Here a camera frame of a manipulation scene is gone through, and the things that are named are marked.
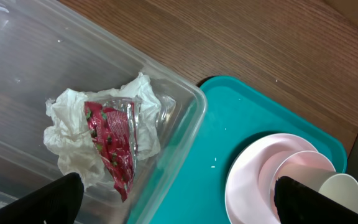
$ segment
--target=clear plastic container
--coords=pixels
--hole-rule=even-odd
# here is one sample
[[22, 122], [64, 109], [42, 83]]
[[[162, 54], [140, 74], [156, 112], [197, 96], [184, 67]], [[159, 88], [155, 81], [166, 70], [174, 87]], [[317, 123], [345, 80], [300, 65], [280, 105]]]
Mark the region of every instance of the clear plastic container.
[[66, 88], [119, 88], [139, 71], [162, 102], [161, 152], [140, 161], [122, 203], [103, 183], [85, 193], [80, 223], [147, 223], [175, 179], [206, 111], [194, 85], [57, 1], [0, 0], [0, 207], [62, 176], [43, 144], [45, 101]]

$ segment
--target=clear plastic wrapper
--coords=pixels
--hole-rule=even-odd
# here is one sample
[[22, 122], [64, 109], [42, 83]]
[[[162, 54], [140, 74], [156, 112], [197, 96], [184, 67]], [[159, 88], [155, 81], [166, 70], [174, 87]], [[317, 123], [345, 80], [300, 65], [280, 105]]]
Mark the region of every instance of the clear plastic wrapper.
[[127, 199], [135, 177], [140, 104], [137, 98], [85, 102], [92, 141], [122, 201]]

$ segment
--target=wood grain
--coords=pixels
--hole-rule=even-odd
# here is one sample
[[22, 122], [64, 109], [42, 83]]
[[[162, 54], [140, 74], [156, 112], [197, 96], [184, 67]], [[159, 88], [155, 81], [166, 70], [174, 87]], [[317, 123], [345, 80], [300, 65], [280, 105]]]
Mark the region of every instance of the wood grain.
[[232, 75], [340, 140], [358, 132], [358, 28], [317, 0], [62, 0], [197, 84]]

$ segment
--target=red wrapper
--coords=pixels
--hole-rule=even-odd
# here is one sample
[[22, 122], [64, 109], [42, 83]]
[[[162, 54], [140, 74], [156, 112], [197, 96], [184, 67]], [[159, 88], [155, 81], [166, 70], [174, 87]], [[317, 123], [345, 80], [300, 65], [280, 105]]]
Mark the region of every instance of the red wrapper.
[[114, 179], [114, 188], [125, 201], [136, 167], [136, 127], [140, 103], [116, 98], [104, 104], [85, 102], [85, 115], [96, 149]]

